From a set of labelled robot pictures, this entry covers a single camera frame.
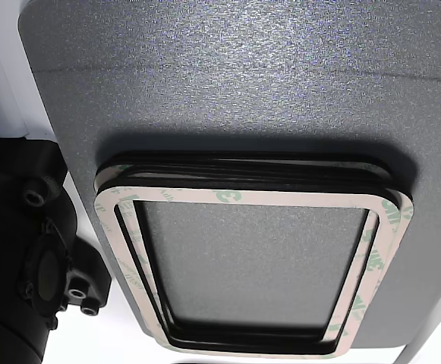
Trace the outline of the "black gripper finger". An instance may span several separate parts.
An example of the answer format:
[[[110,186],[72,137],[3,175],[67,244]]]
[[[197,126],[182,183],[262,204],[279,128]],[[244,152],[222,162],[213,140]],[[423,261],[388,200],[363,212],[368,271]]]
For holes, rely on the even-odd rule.
[[[84,315],[96,316],[106,306],[111,275],[92,245],[51,218],[42,223],[38,237],[26,250],[17,290],[44,320],[49,330],[58,326],[56,314],[70,305]]]
[[[0,137],[0,231],[55,233],[73,246],[77,214],[64,188],[67,173],[57,143]]]

